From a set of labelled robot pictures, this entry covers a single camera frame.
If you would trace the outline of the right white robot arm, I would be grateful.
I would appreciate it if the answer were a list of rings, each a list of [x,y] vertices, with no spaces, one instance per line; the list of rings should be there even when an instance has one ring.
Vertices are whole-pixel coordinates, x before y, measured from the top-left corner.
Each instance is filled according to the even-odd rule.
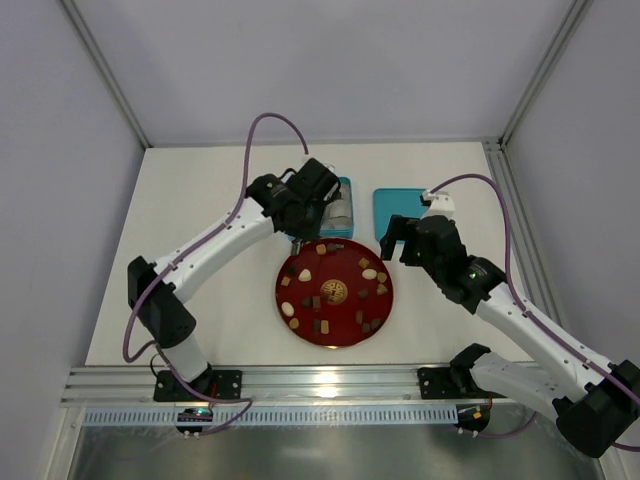
[[[520,297],[504,271],[467,253],[447,217],[394,215],[380,242],[382,259],[392,258],[397,242],[404,244],[402,264],[422,268],[449,301],[500,330],[543,370],[529,373],[474,344],[450,363],[462,387],[497,393],[542,414],[588,457],[620,445],[639,418],[638,366],[586,347]]]

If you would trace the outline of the silver metal tongs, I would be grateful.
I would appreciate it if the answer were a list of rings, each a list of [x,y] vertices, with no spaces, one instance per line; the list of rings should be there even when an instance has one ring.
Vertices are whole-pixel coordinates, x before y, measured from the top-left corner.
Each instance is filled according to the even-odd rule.
[[[291,254],[298,255],[302,247],[302,241],[300,239],[295,239],[292,241],[291,246]]]

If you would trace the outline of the teal square tin box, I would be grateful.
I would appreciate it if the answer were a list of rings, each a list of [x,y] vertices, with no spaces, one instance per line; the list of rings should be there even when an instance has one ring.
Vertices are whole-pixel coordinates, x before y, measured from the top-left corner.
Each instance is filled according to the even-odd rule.
[[[352,183],[340,178],[338,196],[325,209],[320,236],[322,238],[352,239],[354,234],[354,203]]]

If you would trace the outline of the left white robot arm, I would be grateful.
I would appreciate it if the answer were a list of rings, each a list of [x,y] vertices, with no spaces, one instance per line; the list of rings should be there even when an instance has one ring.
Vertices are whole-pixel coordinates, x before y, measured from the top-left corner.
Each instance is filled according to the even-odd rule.
[[[210,366],[195,339],[186,303],[223,266],[254,244],[283,233],[319,238],[324,210],[340,180],[314,158],[282,175],[264,174],[244,187],[238,204],[191,242],[155,261],[139,256],[127,267],[128,304],[175,377],[193,383]]]

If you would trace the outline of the teal tin lid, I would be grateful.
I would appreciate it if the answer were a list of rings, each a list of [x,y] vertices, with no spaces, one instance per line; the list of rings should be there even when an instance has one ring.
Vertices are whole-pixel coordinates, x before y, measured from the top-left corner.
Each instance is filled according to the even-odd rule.
[[[379,188],[373,192],[373,220],[375,239],[386,234],[392,215],[420,218],[426,207],[422,204],[423,188]]]

